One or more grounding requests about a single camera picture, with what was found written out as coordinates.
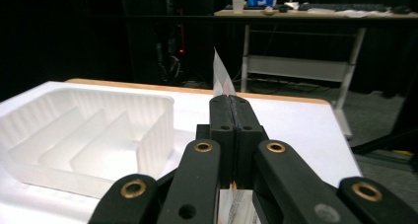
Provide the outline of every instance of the dark background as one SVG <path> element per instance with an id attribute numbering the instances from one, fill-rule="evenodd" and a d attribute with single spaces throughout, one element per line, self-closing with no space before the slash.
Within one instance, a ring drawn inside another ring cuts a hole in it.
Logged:
<path id="1" fill-rule="evenodd" d="M 300 3 L 380 3 L 408 5 L 418 0 L 295 0 Z M 242 63 L 244 26 L 140 24 L 90 21 L 87 15 L 211 16 L 231 0 L 1 0 L 0 101 L 45 81 L 104 79 L 177 85 L 193 78 L 212 82 L 213 47 L 231 76 Z M 332 31 L 350 28 L 254 26 L 276 31 Z M 350 90 L 405 94 L 417 62 L 414 29 L 368 29 Z M 348 58 L 348 38 L 251 36 L 251 53 L 300 58 Z M 172 56 L 182 74 L 170 78 Z"/>

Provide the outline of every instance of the white plastic tray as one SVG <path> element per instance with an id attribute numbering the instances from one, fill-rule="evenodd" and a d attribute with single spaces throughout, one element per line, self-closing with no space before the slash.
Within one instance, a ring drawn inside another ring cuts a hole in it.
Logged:
<path id="1" fill-rule="evenodd" d="M 160 176 L 174 146 L 172 98 L 47 84 L 0 104 L 0 163 L 15 179 L 102 197 L 126 175 Z"/>

